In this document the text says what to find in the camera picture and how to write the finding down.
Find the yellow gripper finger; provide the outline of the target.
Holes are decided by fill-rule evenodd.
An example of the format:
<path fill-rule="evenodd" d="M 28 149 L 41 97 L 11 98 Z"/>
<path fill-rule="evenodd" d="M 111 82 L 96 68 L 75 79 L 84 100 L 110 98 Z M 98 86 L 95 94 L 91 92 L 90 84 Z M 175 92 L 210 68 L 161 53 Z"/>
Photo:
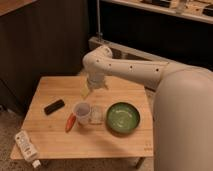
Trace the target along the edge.
<path fill-rule="evenodd" d="M 90 92 L 91 92 L 90 88 L 87 85 L 85 85 L 81 92 L 82 98 L 86 99 L 88 95 L 90 94 Z"/>

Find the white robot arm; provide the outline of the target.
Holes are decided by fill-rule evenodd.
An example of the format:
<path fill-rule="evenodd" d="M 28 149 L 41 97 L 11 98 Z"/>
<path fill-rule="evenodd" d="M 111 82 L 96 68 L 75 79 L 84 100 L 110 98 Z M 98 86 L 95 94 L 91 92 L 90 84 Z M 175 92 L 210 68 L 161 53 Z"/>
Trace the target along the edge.
<path fill-rule="evenodd" d="M 115 59 L 102 45 L 82 59 L 91 89 L 107 75 L 155 91 L 154 171 L 213 171 L 213 71 L 167 61 Z"/>

